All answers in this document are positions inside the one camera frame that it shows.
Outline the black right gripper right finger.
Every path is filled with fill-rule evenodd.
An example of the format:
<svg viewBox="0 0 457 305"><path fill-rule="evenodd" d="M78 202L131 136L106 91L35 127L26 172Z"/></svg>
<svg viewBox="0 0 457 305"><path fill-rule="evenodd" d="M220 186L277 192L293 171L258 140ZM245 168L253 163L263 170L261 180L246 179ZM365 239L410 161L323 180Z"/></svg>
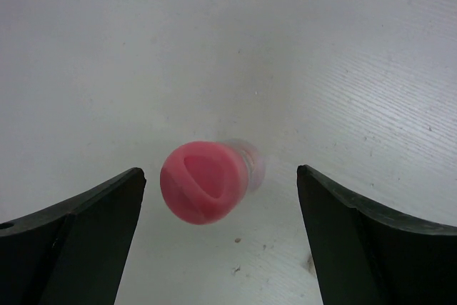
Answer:
<svg viewBox="0 0 457 305"><path fill-rule="evenodd" d="M324 304L455 304L456 228L357 194L303 165L298 197Z"/></svg>

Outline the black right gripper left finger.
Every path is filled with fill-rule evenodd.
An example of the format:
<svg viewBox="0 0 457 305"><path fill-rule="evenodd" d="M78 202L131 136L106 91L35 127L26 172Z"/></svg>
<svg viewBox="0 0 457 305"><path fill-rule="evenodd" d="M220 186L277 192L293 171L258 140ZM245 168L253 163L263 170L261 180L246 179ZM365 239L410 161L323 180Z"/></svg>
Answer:
<svg viewBox="0 0 457 305"><path fill-rule="evenodd" d="M129 169L1 224L2 304L114 304L144 197Z"/></svg>

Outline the pink capped small bottle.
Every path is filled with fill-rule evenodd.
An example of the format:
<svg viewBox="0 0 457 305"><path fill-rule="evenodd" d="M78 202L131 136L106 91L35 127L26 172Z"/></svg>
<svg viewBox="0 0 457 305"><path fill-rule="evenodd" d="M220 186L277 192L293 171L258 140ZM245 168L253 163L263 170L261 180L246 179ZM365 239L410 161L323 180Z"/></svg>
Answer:
<svg viewBox="0 0 457 305"><path fill-rule="evenodd" d="M160 171L160 188L171 212L190 224L227 216L262 184L263 154L247 141L192 141L173 150Z"/></svg>

